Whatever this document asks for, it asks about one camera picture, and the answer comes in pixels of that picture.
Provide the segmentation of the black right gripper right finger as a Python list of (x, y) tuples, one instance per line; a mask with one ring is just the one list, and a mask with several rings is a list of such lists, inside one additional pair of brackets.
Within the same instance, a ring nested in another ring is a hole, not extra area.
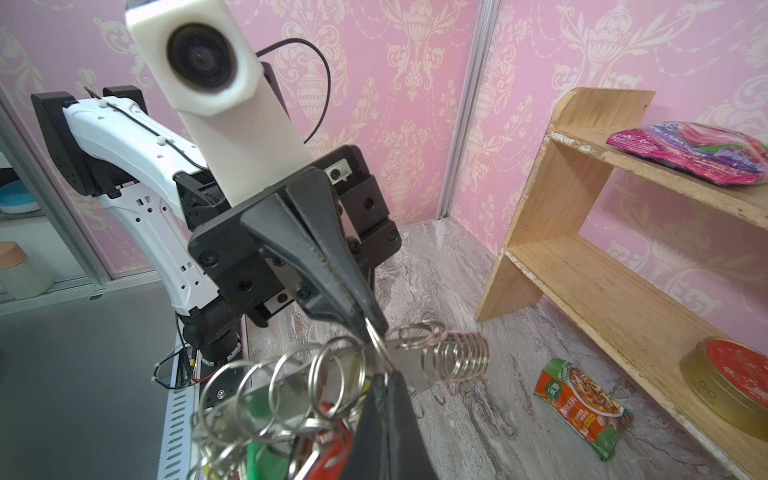
[(385, 383), (386, 478), (437, 479), (401, 372), (390, 374)]

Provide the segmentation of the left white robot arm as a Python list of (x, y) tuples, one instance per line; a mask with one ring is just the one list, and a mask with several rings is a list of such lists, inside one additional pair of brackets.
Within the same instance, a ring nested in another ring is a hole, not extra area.
[(236, 205), (198, 148), (147, 115), (137, 88), (31, 101), (61, 175), (129, 230), (184, 340), (207, 363), (235, 356), (241, 317), (263, 326), (291, 303), (361, 340), (387, 330), (374, 270), (401, 241), (358, 147), (341, 146)]

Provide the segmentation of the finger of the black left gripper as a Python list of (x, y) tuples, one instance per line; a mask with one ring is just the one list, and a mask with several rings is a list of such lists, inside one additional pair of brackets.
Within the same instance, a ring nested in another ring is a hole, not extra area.
[(240, 225), (258, 249), (285, 263), (278, 278), (307, 316), (369, 342), (389, 328), (368, 278), (349, 250), (327, 175), (307, 167), (252, 199)]

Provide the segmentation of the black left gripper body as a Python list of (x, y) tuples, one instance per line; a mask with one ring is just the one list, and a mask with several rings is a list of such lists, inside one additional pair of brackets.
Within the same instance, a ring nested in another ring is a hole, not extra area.
[(286, 292), (294, 300), (277, 276), (278, 269), (285, 263), (262, 254), (239, 219), (253, 198), (270, 192), (275, 185), (283, 184), (307, 167), (327, 175), (349, 250), (368, 278), (374, 295), (376, 267), (402, 246), (397, 226), (389, 217), (386, 202), (362, 151), (355, 145), (338, 147), (194, 231), (188, 244), (189, 253), (217, 285), (228, 306), (238, 313), (250, 313), (280, 292)]

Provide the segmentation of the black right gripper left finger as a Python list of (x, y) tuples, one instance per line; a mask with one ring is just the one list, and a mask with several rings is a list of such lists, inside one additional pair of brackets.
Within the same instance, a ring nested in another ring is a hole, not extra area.
[(340, 479), (386, 479), (388, 474), (387, 387), (373, 377)]

